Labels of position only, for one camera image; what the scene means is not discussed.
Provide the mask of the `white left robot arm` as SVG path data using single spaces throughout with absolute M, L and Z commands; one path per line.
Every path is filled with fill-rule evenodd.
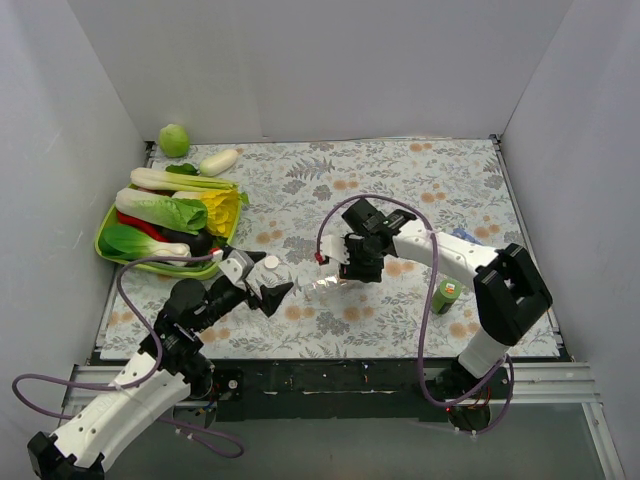
M 29 440 L 38 478 L 104 478 L 123 450 L 165 411 L 186 398 L 206 398 L 215 389 L 215 367 L 201 352 L 200 333 L 242 304 L 270 317 L 293 287 L 290 282 L 250 284 L 251 272 L 266 258 L 263 252 L 224 247 L 209 257 L 219 267 L 212 285 L 193 278 L 178 281 L 117 376 L 107 385 L 91 385 L 95 397 L 54 432 L 39 432 Z

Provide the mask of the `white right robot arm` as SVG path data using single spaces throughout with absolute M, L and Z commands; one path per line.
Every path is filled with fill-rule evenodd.
M 467 286 L 475 296 L 480 327 L 440 383 L 464 397 L 479 395 L 508 350 L 552 306 L 552 295 L 529 252 L 515 243 L 504 248 L 474 244 L 436 231 L 406 204 L 385 214 L 370 200 L 368 195 L 353 197 L 342 215 L 349 234 L 342 237 L 337 253 L 321 241 L 318 260 L 337 260 L 343 279 L 378 283 L 385 257 L 393 256 Z

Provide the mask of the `white bottle cap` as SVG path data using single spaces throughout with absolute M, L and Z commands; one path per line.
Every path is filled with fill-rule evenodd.
M 264 267 L 268 270 L 275 270 L 280 264 L 279 259 L 274 255 L 269 255 L 264 258 Z

